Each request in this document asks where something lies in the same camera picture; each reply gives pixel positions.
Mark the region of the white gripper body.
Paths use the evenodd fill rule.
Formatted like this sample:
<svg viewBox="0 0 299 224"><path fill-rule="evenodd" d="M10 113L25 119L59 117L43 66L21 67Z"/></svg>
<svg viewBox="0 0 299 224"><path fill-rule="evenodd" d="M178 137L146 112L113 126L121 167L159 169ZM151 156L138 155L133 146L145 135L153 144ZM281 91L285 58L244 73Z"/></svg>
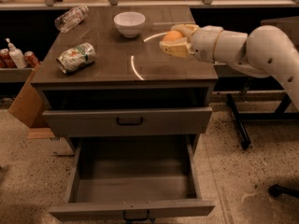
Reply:
<svg viewBox="0 0 299 224"><path fill-rule="evenodd" d="M199 28L191 37L194 57L202 62L214 62L214 49L218 36L223 32L220 26L205 26Z"/></svg>

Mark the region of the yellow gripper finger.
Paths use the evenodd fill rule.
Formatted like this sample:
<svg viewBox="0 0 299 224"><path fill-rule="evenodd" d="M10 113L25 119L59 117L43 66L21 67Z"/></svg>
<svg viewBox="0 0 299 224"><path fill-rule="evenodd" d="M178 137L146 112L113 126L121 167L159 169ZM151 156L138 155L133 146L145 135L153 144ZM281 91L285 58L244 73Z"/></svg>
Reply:
<svg viewBox="0 0 299 224"><path fill-rule="evenodd" d="M200 27L196 24L175 24L171 27L172 31L178 31L182 33L182 35L187 39L190 39L192 35L199 29Z"/></svg>
<svg viewBox="0 0 299 224"><path fill-rule="evenodd" d="M186 37L174 41L161 41L161 50L168 55L186 58L193 55L192 45Z"/></svg>

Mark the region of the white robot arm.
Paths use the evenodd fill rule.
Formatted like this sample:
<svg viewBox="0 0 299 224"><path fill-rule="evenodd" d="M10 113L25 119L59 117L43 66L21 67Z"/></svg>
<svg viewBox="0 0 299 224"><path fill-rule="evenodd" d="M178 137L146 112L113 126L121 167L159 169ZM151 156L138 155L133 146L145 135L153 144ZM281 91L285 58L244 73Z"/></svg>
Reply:
<svg viewBox="0 0 299 224"><path fill-rule="evenodd" d="M260 26L246 34L219 26L176 24L160 48L175 57L192 55L202 62L224 63L251 77L273 77L299 108L299 52L275 26Z"/></svg>

